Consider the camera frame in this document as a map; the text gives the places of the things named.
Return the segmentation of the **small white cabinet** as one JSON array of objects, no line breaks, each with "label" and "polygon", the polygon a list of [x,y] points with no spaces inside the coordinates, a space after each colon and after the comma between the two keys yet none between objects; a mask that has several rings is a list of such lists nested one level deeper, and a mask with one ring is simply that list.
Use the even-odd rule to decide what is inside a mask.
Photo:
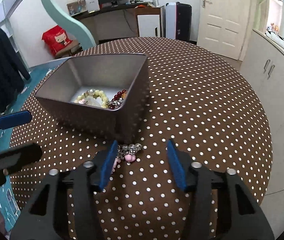
[{"label": "small white cabinet", "polygon": [[162,37],[162,15],[158,7],[134,9],[139,37]]}]

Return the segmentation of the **long white cabinet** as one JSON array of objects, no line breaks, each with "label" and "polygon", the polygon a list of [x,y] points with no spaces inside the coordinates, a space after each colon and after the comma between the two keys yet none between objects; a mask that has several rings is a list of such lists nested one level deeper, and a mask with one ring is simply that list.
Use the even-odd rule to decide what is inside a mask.
[{"label": "long white cabinet", "polygon": [[279,238],[284,233],[284,50],[254,29],[240,72],[262,103],[271,129],[273,164],[261,207]]}]

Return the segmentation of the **teal curved bunk frame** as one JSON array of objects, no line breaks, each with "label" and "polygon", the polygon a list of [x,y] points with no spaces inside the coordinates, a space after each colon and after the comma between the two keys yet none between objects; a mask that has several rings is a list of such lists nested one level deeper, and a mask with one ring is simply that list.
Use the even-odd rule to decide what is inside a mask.
[{"label": "teal curved bunk frame", "polygon": [[84,50],[96,46],[96,42],[89,29],[80,21],[69,16],[55,0],[41,0],[48,15],[63,29],[73,34]]}]

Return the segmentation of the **white jade pendant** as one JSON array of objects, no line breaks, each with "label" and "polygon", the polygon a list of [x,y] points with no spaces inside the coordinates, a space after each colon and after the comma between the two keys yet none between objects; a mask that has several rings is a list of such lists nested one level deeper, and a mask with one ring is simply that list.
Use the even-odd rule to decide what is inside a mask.
[{"label": "white jade pendant", "polygon": [[101,104],[98,102],[98,100],[96,100],[95,98],[90,98],[90,97],[85,99],[85,104],[87,106],[101,107]]}]

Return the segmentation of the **grey metal tin box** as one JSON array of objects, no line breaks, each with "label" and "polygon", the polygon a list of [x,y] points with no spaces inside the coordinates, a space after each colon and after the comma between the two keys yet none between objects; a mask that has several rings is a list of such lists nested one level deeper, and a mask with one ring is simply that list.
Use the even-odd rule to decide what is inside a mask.
[{"label": "grey metal tin box", "polygon": [[[69,58],[35,91],[59,123],[115,139],[135,141],[150,95],[145,54],[94,54]],[[87,106],[95,98],[101,107]]]}]

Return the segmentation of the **red cat cushion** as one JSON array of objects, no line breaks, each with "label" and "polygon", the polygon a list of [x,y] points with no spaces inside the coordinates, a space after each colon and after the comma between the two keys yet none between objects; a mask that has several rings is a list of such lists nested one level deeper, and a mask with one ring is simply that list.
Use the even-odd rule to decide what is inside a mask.
[{"label": "red cat cushion", "polygon": [[72,42],[66,31],[59,25],[44,32],[42,34],[42,40],[48,46],[53,56],[56,56],[59,51],[66,48],[66,46],[70,45]]}]

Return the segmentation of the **dark wooden desk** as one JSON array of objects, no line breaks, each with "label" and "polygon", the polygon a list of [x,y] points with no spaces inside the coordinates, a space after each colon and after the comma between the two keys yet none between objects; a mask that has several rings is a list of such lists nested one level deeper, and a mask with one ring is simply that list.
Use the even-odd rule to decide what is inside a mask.
[{"label": "dark wooden desk", "polygon": [[152,4],[151,2],[139,2],[139,3],[132,3],[132,4],[121,4],[117,5],[114,7],[105,7],[99,10],[94,10],[94,11],[84,11],[84,12],[79,12],[77,14],[72,15],[71,17],[76,19],[76,20],[82,20],[84,18],[88,17],[93,17],[99,14],[107,13],[107,12],[112,12],[112,11],[117,11],[117,10],[125,10],[125,9],[134,9],[135,7],[139,5],[144,5],[147,7],[150,7]]}]

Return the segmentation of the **wooden stool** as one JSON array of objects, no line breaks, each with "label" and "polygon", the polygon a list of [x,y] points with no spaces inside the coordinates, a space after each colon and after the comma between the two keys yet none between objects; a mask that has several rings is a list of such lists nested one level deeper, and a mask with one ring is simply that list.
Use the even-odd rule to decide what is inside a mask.
[{"label": "wooden stool", "polygon": [[75,54],[83,51],[81,44],[78,40],[72,40],[72,42],[65,48],[58,51],[55,55],[55,59],[60,59],[62,57],[74,56]]}]

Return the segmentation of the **white panel door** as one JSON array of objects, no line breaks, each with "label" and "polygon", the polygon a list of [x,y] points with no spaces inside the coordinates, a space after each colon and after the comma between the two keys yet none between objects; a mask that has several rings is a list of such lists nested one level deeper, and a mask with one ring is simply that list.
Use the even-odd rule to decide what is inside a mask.
[{"label": "white panel door", "polygon": [[249,18],[250,0],[201,0],[197,45],[239,59]]}]

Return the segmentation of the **black and white suitcase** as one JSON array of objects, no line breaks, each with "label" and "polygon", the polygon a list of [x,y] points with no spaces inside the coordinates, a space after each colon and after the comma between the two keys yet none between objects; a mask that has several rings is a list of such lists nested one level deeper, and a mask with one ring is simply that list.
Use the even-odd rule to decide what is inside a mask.
[{"label": "black and white suitcase", "polygon": [[168,2],[165,5],[165,37],[190,41],[192,6],[180,2]]}]

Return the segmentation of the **brown polka dot tablecloth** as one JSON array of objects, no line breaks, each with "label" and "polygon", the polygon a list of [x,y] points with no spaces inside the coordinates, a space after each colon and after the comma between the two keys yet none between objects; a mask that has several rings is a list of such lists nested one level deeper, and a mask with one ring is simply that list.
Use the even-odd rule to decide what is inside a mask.
[{"label": "brown polka dot tablecloth", "polygon": [[[149,58],[150,99],[137,126],[142,145],[133,163],[121,161],[94,204],[106,239],[181,239],[191,195],[174,182],[166,143],[212,171],[233,168],[260,206],[272,167],[271,129],[263,106],[245,78],[217,55],[167,38],[136,37],[107,42],[81,52],[89,55],[143,53]],[[74,170],[107,148],[101,133],[87,133],[57,121],[35,92],[62,64],[48,72],[23,104],[32,121],[15,128],[10,147],[35,142],[39,162],[10,176],[21,210],[51,168]]]}]

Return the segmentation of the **blue candy print bedsheet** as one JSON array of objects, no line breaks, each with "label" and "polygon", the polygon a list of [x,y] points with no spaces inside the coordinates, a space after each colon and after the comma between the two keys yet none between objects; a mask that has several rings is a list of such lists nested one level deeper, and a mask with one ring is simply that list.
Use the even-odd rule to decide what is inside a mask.
[{"label": "blue candy print bedsheet", "polygon": [[[16,101],[8,106],[5,113],[11,114],[20,111],[39,82],[54,69],[53,66],[47,64],[32,67],[30,72],[31,81],[25,85],[22,93],[17,96]],[[9,148],[11,135],[11,128],[0,130],[0,152]],[[21,213],[13,195],[10,177],[7,176],[6,183],[0,187],[0,214],[3,216],[3,221],[0,224],[5,227],[7,232],[11,231]]]}]

